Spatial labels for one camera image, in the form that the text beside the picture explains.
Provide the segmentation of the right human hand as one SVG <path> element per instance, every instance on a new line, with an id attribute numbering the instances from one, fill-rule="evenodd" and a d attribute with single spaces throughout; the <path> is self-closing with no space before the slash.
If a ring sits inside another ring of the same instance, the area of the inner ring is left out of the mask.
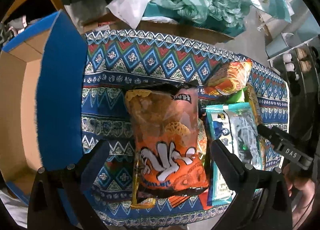
<path id="1" fill-rule="evenodd" d="M 295 201 L 292 208 L 292 229 L 298 229 L 312 211 L 315 199 L 315 183 L 308 178 L 293 177 L 290 175 L 290 165 L 287 164 L 283 168 L 283 175 L 287 185 L 289 196 L 294 190 L 298 190 L 300 198 Z"/>

